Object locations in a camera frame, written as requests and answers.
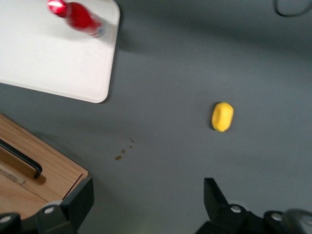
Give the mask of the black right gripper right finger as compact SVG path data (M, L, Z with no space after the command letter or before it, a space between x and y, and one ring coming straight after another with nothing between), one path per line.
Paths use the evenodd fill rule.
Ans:
M293 234L283 212L267 211L258 217L238 204L230 204L213 178L204 179L204 206L209 220L197 234Z

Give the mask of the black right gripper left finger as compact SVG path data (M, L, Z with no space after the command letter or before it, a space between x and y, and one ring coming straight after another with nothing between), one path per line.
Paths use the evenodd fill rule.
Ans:
M92 178L83 179L59 204L52 202L29 218L0 215L2 234L76 234L94 205Z

